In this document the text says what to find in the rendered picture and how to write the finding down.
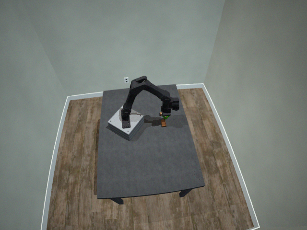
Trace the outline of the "orange rectangular tray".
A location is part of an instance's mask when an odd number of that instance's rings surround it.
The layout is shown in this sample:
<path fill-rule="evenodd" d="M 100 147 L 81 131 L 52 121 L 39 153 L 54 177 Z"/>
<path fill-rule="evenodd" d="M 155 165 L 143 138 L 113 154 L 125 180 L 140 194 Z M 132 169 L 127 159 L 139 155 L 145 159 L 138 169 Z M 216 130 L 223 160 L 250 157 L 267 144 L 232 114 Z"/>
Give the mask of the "orange rectangular tray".
<path fill-rule="evenodd" d="M 162 127 L 166 127 L 166 122 L 165 122 L 164 119 L 161 120 L 161 125 L 162 125 Z"/>

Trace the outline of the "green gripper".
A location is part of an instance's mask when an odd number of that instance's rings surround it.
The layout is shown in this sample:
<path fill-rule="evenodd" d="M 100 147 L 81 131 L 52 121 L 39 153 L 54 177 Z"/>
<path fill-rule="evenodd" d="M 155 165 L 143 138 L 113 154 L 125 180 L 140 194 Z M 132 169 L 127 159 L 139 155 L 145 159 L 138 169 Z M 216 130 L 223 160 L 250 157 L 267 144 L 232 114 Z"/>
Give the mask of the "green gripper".
<path fill-rule="evenodd" d="M 169 116 L 171 116 L 170 113 L 166 113 L 166 110 L 167 110 L 167 109 L 168 109 L 168 108 L 163 108 L 163 106 L 161 106 L 162 117 L 163 117 L 164 119 L 167 119 Z M 167 116 L 167 117 L 165 118 L 165 116 Z"/>

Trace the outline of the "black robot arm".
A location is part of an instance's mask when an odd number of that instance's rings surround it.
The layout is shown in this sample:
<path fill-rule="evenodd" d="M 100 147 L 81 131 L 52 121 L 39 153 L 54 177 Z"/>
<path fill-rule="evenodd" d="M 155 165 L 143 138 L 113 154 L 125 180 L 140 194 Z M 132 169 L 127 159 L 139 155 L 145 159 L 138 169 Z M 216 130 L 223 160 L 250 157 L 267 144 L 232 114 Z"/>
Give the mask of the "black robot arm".
<path fill-rule="evenodd" d="M 178 98 L 170 98 L 168 91 L 160 89 L 148 81 L 146 76 L 142 76 L 131 81 L 129 94 L 121 110 L 122 128 L 130 128 L 131 108 L 135 97 L 142 90 L 146 90 L 161 99 L 163 101 L 163 108 L 168 108 L 166 113 L 171 113 L 171 109 L 175 111 L 179 110 Z"/>

